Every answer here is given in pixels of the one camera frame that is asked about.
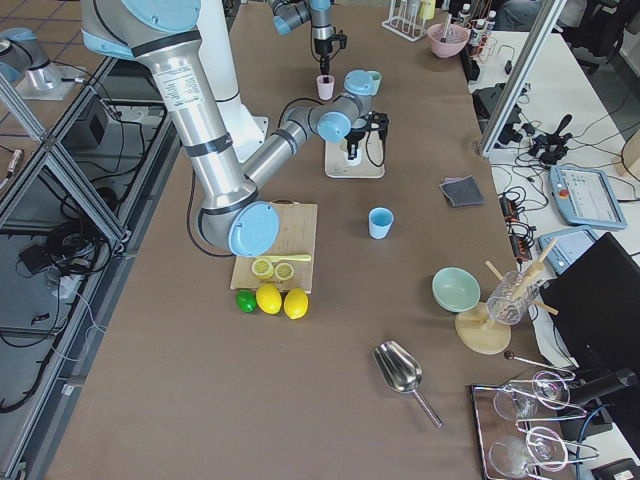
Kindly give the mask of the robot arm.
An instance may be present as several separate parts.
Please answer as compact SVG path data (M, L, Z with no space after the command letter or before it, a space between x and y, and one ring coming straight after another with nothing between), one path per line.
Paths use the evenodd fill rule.
M296 28L310 25L310 52L317 61L320 78L329 82L331 60L338 52L347 48L348 36L337 29L332 22L333 1L268 1L273 14L273 24L277 32L287 35Z
M236 256L267 252L279 233L263 185L312 136L338 143L370 113L374 80L346 75L330 104L287 111L279 129L240 161L220 108L237 88L228 26L219 1L84 1L82 33L96 53L149 69L203 190L197 228Z

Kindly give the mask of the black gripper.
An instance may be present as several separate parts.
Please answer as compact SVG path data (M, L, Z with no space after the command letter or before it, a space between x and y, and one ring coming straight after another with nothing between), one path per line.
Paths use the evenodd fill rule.
M387 114L383 112L370 112L359 118L345 137L347 160L361 159L360 140L364 138L366 133L377 131L380 141L385 145L388 127L389 119Z
M330 81L330 60L338 51L346 48L346 34L339 30L333 33L328 39L313 39L315 56L319 61L321 75L324 75L324 83Z

